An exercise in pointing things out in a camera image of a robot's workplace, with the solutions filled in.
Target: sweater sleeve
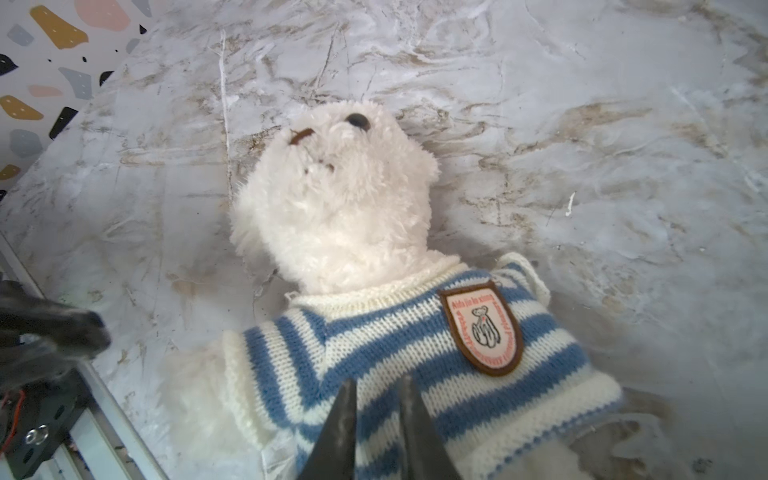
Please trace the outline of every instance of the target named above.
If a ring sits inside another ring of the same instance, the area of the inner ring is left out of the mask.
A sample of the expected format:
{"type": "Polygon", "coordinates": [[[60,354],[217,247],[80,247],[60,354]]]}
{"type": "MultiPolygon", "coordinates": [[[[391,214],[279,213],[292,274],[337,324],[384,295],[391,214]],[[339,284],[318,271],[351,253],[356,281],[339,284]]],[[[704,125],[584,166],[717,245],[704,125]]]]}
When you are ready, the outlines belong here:
{"type": "Polygon", "coordinates": [[[496,268],[493,270],[496,275],[507,276],[510,279],[519,282],[533,293],[536,300],[544,306],[549,307],[550,293],[549,288],[538,277],[531,262],[520,253],[510,252],[502,255],[496,262],[496,268]]]}
{"type": "Polygon", "coordinates": [[[243,434],[263,448],[280,430],[295,428],[319,398],[323,319],[291,309],[243,333],[225,333],[230,409],[243,434]]]}

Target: bear drawing on patch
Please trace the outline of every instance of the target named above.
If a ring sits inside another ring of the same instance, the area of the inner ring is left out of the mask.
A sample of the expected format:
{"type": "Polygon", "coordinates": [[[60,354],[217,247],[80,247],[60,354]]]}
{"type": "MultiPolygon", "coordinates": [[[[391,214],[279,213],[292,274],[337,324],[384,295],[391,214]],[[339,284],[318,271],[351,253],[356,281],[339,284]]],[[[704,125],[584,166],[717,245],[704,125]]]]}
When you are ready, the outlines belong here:
{"type": "Polygon", "coordinates": [[[479,306],[472,309],[472,315],[478,317],[478,321],[472,324],[472,335],[477,343],[485,345],[489,349],[497,346],[501,342],[502,336],[491,321],[491,317],[488,316],[488,307],[479,306]]]}

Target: black button eye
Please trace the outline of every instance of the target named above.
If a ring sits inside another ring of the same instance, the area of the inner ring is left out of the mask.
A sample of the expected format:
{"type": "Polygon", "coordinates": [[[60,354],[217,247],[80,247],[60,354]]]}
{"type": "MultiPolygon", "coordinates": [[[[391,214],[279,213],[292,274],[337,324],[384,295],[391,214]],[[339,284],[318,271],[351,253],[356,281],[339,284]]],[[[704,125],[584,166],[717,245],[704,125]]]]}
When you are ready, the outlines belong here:
{"type": "Polygon", "coordinates": [[[346,118],[346,121],[358,128],[362,128],[365,131],[368,131],[371,128],[371,123],[363,114],[351,114],[346,118]]]}

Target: blue and white knit sweater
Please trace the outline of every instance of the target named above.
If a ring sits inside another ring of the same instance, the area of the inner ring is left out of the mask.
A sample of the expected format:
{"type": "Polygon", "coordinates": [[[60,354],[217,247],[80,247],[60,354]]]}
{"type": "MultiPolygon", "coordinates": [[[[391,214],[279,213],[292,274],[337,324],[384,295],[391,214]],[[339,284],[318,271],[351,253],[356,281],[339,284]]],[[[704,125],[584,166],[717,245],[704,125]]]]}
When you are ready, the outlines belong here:
{"type": "Polygon", "coordinates": [[[341,382],[351,377],[358,388],[356,477],[394,478],[396,382],[410,372],[463,478],[488,478],[542,439],[616,406],[621,388],[592,368],[548,313],[549,292],[530,263],[510,253],[498,266],[471,270],[448,257],[387,286],[299,296],[276,321],[226,333],[229,407],[243,433],[264,445],[281,429],[294,432],[301,469],[341,382]],[[438,295],[491,279],[525,341],[521,362],[501,377],[479,372],[462,355],[438,295]]]}

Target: teddy bear head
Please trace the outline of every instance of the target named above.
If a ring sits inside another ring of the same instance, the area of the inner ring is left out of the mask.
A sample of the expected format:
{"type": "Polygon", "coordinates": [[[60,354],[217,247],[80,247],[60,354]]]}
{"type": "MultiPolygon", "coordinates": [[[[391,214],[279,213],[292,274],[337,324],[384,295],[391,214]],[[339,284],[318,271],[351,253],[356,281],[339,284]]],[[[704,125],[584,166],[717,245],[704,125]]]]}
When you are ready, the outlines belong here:
{"type": "Polygon", "coordinates": [[[232,241],[264,252],[304,293],[397,280],[427,255],[435,158],[381,105],[324,104],[264,150],[233,202],[232,241]]]}

